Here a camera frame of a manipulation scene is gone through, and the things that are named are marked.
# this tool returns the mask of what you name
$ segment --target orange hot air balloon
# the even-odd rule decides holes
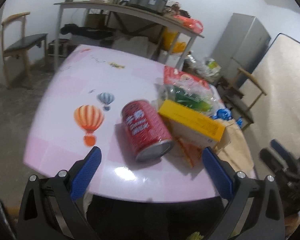
[[[93,132],[97,130],[103,122],[104,115],[102,111],[95,106],[80,106],[74,111],[76,123],[86,131],[83,138],[86,146],[94,146],[96,137]]]

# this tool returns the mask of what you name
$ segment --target mattress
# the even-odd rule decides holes
[[[252,107],[254,124],[245,131],[251,152],[277,139],[296,158],[300,157],[300,43],[279,34],[252,73],[267,92]],[[241,87],[248,105],[260,93],[247,80]]]

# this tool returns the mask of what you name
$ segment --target pink table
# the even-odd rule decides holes
[[[110,65],[115,62],[124,68]],[[79,46],[53,78],[37,109],[28,137],[24,163],[46,176],[55,176],[83,159],[91,147],[74,120],[74,111],[93,105],[104,114],[94,132],[102,162],[89,191],[109,198],[140,202],[180,202],[211,198],[216,192],[202,165],[187,168],[173,152],[153,163],[137,164],[121,125],[121,109],[128,102],[157,99],[163,64],[121,51]],[[97,95],[112,93],[106,112]]]

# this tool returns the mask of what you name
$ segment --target red plastic bag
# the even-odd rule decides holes
[[[178,20],[181,20],[183,22],[183,26],[188,27],[192,29],[195,33],[202,33],[203,32],[203,24],[199,20],[187,18],[180,15],[173,16]]]

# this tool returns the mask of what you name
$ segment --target refrigerator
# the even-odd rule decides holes
[[[241,67],[252,73],[263,58],[271,37],[257,17],[234,13],[211,57],[221,66],[221,74],[229,81]],[[241,74],[240,87],[246,78]]]

